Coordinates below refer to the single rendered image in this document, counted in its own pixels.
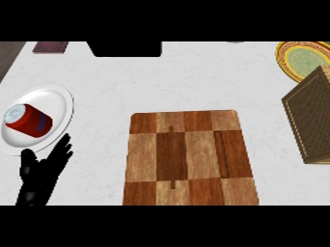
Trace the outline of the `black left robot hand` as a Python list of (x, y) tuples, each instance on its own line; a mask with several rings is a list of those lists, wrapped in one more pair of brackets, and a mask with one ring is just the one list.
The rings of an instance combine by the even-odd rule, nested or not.
[(49, 156), (39, 160), (31, 149), (21, 152), (21, 192), (18, 206), (45, 206), (52, 198), (59, 177), (74, 151), (71, 136), (61, 138)]

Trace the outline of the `checkered wooden cutting board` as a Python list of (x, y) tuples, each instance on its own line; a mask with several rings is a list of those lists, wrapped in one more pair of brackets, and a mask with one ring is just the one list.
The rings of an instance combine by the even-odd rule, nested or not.
[(123, 204), (244, 206), (259, 202), (238, 113), (135, 114)]

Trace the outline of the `brown wicker basket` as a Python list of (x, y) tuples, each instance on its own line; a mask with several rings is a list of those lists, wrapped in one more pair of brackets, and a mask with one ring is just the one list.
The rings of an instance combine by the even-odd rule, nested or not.
[(282, 99), (307, 164), (330, 164), (330, 66), (321, 66)]

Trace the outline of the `red soda can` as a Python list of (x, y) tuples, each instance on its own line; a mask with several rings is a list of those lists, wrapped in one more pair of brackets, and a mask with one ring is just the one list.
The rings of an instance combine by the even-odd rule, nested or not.
[(40, 138), (52, 130), (53, 118), (28, 103), (17, 104), (5, 114), (5, 125), (25, 135)]

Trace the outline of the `white round plate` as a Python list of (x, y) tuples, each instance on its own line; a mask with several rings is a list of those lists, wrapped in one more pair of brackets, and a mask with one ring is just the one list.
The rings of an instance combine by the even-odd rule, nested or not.
[[(17, 105), (28, 103), (53, 119), (49, 133), (34, 138), (11, 129), (5, 124), (8, 110)], [(21, 92), (5, 105), (0, 113), (0, 151), (20, 156), (24, 149), (45, 150), (61, 138), (74, 115), (74, 96), (70, 90), (56, 84), (39, 85)]]

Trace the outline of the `dark red flat object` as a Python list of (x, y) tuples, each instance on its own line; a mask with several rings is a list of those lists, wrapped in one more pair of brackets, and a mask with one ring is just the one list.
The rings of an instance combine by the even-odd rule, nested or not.
[(65, 53), (67, 41), (40, 41), (33, 49), (34, 53)]

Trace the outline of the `black appliance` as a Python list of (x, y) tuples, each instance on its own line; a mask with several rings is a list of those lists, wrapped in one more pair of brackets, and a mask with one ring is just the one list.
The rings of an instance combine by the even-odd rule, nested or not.
[(89, 41), (98, 57), (160, 57), (163, 44), (160, 41)]

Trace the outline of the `yellow and green plate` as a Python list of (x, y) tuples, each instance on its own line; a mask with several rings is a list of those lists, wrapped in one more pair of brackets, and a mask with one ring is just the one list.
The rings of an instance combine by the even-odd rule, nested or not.
[(330, 44), (325, 41), (282, 41), (275, 56), (284, 72), (301, 83), (319, 66), (330, 66)]

